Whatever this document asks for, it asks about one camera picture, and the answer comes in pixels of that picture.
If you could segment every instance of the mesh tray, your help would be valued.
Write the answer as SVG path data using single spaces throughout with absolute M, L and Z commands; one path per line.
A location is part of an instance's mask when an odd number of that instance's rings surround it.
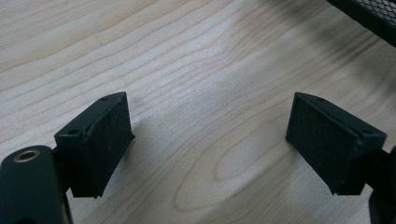
M 393 47 L 396 47 L 396 0 L 328 0 Z

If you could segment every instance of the screw hole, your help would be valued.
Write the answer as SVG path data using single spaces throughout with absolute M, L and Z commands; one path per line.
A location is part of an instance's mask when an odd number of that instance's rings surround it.
M 371 130 L 368 129 L 363 129 L 361 130 L 363 133 L 367 133 L 367 134 L 372 134 L 373 132 Z
M 69 134 L 76 134 L 79 133 L 79 129 L 73 129 L 68 132 Z
M 14 161 L 15 162 L 26 162 L 26 161 L 31 161 L 33 159 L 35 159 L 36 157 L 38 157 L 40 155 L 40 151 L 39 150 L 27 150 L 27 151 L 23 151 L 20 154 L 18 154 L 15 158 Z

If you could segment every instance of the wooden table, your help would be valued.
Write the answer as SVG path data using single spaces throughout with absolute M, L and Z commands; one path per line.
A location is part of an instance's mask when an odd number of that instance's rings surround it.
M 136 139 L 76 223 L 369 223 L 285 140 L 296 91 L 396 145 L 396 49 L 322 1 L 0 3 L 0 159 L 127 91 Z

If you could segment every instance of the light wood surface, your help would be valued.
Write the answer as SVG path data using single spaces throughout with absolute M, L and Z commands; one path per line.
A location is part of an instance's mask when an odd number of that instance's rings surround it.
M 127 91 L 136 139 L 76 223 L 369 223 L 285 142 L 319 95 L 396 145 L 396 49 L 324 0 L 0 2 L 0 160 Z

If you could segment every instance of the textured black surface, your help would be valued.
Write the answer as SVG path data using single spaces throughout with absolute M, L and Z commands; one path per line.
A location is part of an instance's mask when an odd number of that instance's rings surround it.
M 55 134 L 75 197 L 102 196 L 134 139 L 125 92 L 96 101 Z
M 387 135 L 332 103 L 296 92 L 286 139 L 332 193 L 359 195 L 367 159 Z
M 396 47 L 396 4 L 394 0 L 327 1 Z
M 23 151 L 40 151 L 31 161 L 15 162 Z M 71 223 L 49 147 L 34 146 L 6 157 L 0 169 L 0 223 Z

